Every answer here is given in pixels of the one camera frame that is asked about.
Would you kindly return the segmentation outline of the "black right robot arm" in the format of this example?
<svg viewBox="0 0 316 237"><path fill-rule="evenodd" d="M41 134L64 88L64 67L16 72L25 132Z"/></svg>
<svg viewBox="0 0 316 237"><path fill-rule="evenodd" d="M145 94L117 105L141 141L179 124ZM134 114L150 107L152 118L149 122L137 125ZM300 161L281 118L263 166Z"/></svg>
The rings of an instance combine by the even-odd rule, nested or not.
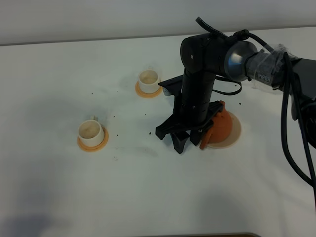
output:
<svg viewBox="0 0 316 237"><path fill-rule="evenodd" d="M211 102L215 80L241 83L256 80L284 91L287 66L282 47L272 48L247 30L232 36L207 33L185 38L180 47L181 76L160 83L174 96L172 115L156 128L163 139L170 134L174 149L182 153L185 142L197 145L222 109Z"/></svg>

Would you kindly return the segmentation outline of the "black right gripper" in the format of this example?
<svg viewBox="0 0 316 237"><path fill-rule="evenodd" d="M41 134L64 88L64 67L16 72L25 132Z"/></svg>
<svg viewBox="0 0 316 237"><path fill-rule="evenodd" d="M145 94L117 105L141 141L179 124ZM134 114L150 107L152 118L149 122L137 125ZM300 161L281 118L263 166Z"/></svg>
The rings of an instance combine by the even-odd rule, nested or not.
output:
<svg viewBox="0 0 316 237"><path fill-rule="evenodd" d="M197 146L212 126L210 97L216 74L208 71L189 73L160 82L174 96L172 115L156 128L156 136L163 139L172 134L174 150L181 154L188 138Z"/></svg>

